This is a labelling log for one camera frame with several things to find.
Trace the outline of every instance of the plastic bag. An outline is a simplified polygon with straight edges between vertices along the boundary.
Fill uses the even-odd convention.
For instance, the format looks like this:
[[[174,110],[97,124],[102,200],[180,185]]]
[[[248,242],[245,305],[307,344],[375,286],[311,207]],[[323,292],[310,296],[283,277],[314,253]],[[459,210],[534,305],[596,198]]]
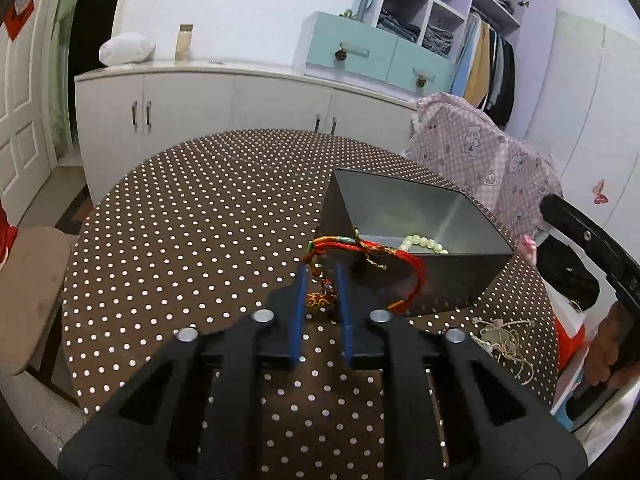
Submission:
[[[104,43],[100,47],[98,59],[106,66],[140,63],[149,57],[155,47],[155,43],[141,34],[126,32]]]

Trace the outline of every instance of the chair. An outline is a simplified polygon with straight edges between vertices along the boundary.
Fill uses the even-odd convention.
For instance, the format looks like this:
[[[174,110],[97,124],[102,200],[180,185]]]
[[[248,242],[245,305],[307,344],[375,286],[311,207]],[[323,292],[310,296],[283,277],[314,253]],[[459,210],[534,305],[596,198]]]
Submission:
[[[62,338],[58,295],[71,247],[72,238],[55,228],[18,231],[0,269],[0,370],[9,375],[28,370],[55,393],[75,401],[50,383]],[[30,361],[45,335],[42,364],[34,370]]]

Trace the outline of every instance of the chair seat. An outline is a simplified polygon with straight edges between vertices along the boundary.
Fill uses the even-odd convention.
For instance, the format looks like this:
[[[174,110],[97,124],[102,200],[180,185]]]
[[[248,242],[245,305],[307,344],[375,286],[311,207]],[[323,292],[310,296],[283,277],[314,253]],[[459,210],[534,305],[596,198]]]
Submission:
[[[0,270],[0,369],[24,371],[58,307],[71,240],[52,227],[20,229]]]

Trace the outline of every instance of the brown tablecloth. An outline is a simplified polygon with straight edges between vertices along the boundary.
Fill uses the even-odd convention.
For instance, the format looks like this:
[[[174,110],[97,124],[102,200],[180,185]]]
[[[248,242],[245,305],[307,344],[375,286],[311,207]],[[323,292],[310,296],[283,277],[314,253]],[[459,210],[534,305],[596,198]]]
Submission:
[[[179,328],[221,330],[289,285],[338,167],[453,187],[356,140],[281,130],[191,140],[121,180],[86,220],[63,292],[63,344],[84,412],[99,410]],[[537,271],[514,256],[469,308],[414,325],[476,330],[473,316],[535,319],[522,333],[535,367],[528,387],[551,404],[557,339]],[[295,371],[264,375],[261,475],[382,479],[380,373],[346,366],[340,328],[323,314],[303,338]]]

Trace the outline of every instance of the white countertop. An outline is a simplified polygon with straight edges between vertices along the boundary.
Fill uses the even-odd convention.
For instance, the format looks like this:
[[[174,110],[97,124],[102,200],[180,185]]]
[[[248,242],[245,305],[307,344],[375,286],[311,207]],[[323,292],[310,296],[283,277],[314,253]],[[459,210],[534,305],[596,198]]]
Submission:
[[[335,88],[346,92],[364,95],[374,99],[380,99],[391,104],[403,106],[415,110],[415,103],[389,97],[380,92],[374,92],[358,86],[353,86],[329,79],[305,76],[290,66],[260,64],[238,60],[208,60],[195,59],[190,61],[158,60],[144,63],[129,63],[118,66],[110,66],[93,70],[76,76],[76,82],[114,77],[119,75],[166,73],[166,72],[204,72],[204,73],[228,73],[236,75],[250,75],[257,77],[274,77],[290,79],[308,84]]]

